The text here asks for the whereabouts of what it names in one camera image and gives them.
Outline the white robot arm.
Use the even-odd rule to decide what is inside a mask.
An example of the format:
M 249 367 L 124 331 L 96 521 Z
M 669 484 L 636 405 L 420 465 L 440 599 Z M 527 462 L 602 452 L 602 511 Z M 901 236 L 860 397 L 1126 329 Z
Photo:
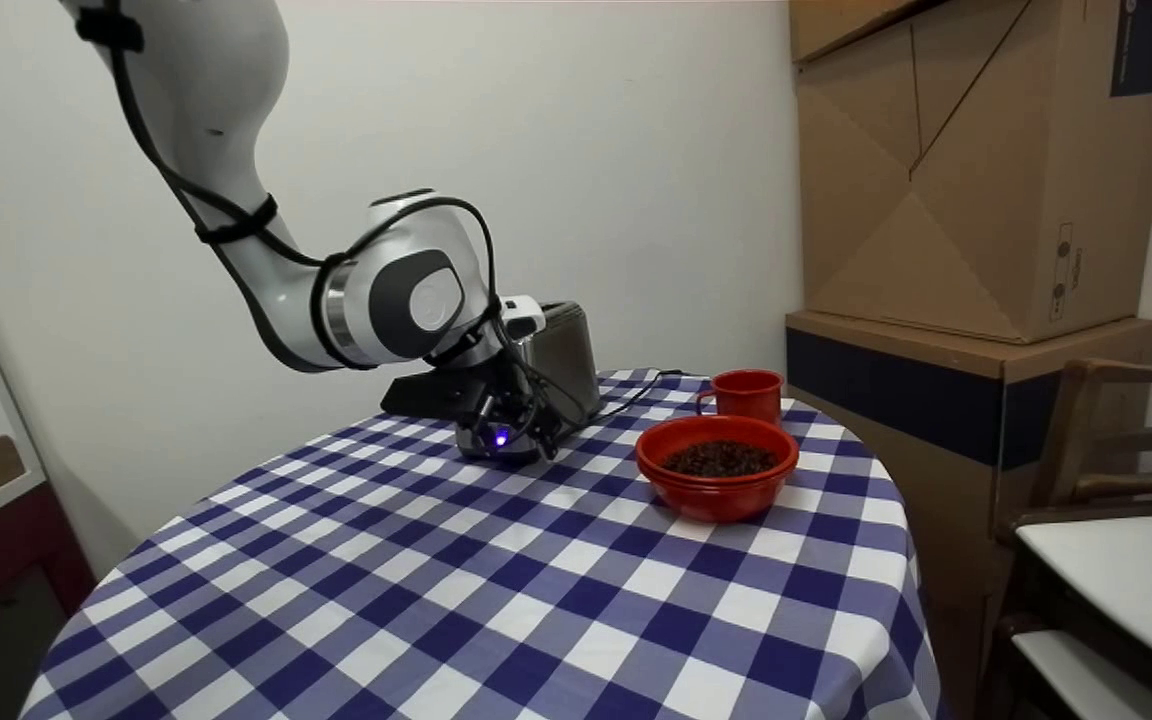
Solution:
M 394 375 L 386 408 L 443 421 L 468 462 L 550 462 L 596 421 L 596 388 L 541 363 L 558 308 L 500 290 L 488 215 L 452 193 L 386 197 L 357 241 L 308 249 L 268 176 L 298 72 L 285 0 L 60 0 L 99 58 L 124 129 L 298 371 Z

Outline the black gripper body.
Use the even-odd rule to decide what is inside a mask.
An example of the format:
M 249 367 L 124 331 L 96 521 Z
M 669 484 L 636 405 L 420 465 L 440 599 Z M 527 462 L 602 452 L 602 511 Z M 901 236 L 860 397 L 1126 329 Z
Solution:
M 381 408 L 452 424 L 463 462 L 534 465 L 594 424 L 594 371 L 504 353 L 481 367 L 399 375 Z

